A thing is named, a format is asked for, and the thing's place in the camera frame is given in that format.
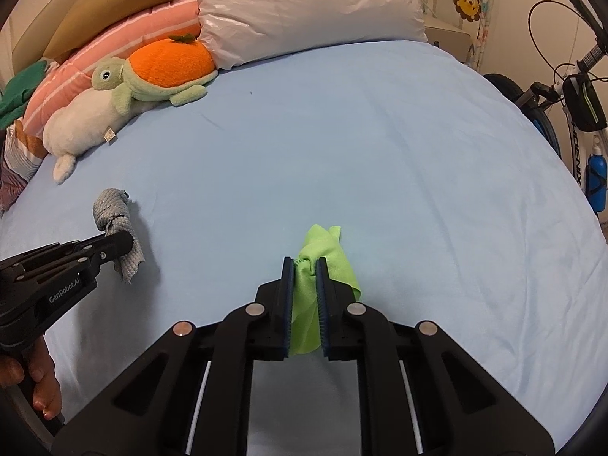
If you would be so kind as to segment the person's left hand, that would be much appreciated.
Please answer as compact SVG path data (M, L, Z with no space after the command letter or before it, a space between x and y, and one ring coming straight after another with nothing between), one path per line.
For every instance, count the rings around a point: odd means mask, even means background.
M0 366L1 388L21 383L26 378L34 382L33 408L41 412L45 420L52 420L62 411L60 383L55 375L55 362L48 352L43 337L39 337L26 353L27 369L14 358L2 356Z

